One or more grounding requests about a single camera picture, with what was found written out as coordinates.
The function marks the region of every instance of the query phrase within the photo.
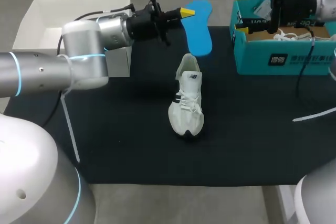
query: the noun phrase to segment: black tabletop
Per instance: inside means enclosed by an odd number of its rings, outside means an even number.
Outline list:
[[[179,138],[168,119],[175,72],[187,52],[182,30],[172,45],[133,45],[131,77],[66,97],[80,164],[60,106],[46,130],[89,183],[253,186],[296,184],[336,157],[336,112],[292,119],[336,106],[336,82],[304,76],[237,74],[228,27],[211,27],[213,51],[198,58],[205,125],[194,141]],[[11,98],[5,114],[42,124],[57,93]]]

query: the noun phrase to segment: insole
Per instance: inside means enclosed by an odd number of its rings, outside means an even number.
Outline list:
[[[212,12],[208,0],[194,0],[185,6],[195,10],[195,15],[181,20],[184,27],[190,53],[195,57],[208,55],[212,50],[212,41],[207,26]]]

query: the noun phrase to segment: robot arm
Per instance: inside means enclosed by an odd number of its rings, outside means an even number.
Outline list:
[[[0,53],[0,97],[101,87],[108,82],[105,51],[157,37],[169,45],[167,31],[182,27],[180,20],[194,13],[184,8],[164,13],[150,0],[131,17],[122,13],[67,23],[62,29],[66,55]]]
[[[321,22],[336,20],[336,0],[271,0],[271,19],[263,24],[236,24],[236,28],[248,30],[248,33],[267,30],[277,32],[279,24],[313,18]]]

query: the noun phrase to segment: white sneaker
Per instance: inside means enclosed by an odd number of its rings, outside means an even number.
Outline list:
[[[181,136],[196,136],[204,124],[201,109],[202,73],[197,60],[185,54],[176,72],[180,90],[168,109],[169,121]]]

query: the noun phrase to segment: white string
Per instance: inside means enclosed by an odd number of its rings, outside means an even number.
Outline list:
[[[65,103],[65,96],[64,96],[64,94],[61,95],[61,102],[62,102],[65,118],[66,118],[67,123],[68,123],[68,128],[69,128],[69,132],[70,132],[72,146],[74,147],[73,151],[75,152],[76,160],[79,163],[80,159],[79,159],[78,149],[77,149],[77,145],[76,145],[76,141],[75,141],[74,131],[72,130],[72,126],[71,126],[71,122],[70,122],[70,117],[69,117],[67,105]]]
[[[302,118],[295,118],[295,119],[293,119],[293,122],[300,122],[300,121],[304,121],[304,120],[308,120],[308,119],[318,118],[319,116],[327,115],[327,114],[330,114],[330,113],[332,113],[334,111],[336,111],[336,107],[333,108],[333,109],[329,109],[329,110],[323,111],[321,113],[314,114],[314,115],[307,115],[307,116],[304,116]]]
[[[79,158],[79,153],[78,153],[78,149],[77,149],[77,145],[76,145],[76,141],[75,141],[75,135],[74,135],[74,131],[72,129],[72,125],[71,125],[71,121],[70,121],[70,116],[69,116],[69,113],[68,113],[68,108],[67,108],[67,105],[65,103],[65,96],[70,93],[70,91],[72,90],[73,88],[73,84],[75,82],[75,79],[73,77],[74,75],[74,69],[72,67],[72,62],[69,58],[69,56],[67,55],[58,55],[57,57],[64,57],[67,62],[68,62],[68,65],[69,65],[69,68],[70,68],[70,86],[65,90],[65,92],[62,92],[61,94],[61,102],[62,102],[62,107],[63,107],[63,110],[64,110],[64,114],[65,114],[65,118],[67,120],[67,124],[68,124],[68,129],[69,129],[69,133],[70,133],[70,137],[71,137],[71,141],[72,141],[72,146],[73,146],[73,151],[75,152],[75,156],[76,156],[76,160],[77,162],[79,163],[80,162],[80,158]]]
[[[193,113],[196,111],[198,111],[199,113],[202,112],[202,109],[200,105],[198,104],[198,97],[191,98],[181,89],[180,89],[180,93],[182,94],[181,98],[176,99],[176,100],[181,102],[181,108],[189,110],[190,112],[193,112]]]
[[[74,75],[74,68],[72,67],[72,62],[71,62],[71,59],[69,58],[69,56],[62,54],[62,55],[58,55],[57,57],[64,57],[67,60],[68,65],[69,65],[69,69],[70,69],[70,86],[64,92],[64,96],[66,96],[68,93],[70,93],[70,91],[72,90],[72,88],[74,86],[73,85],[74,82],[75,82],[75,79],[73,77],[73,75]]]

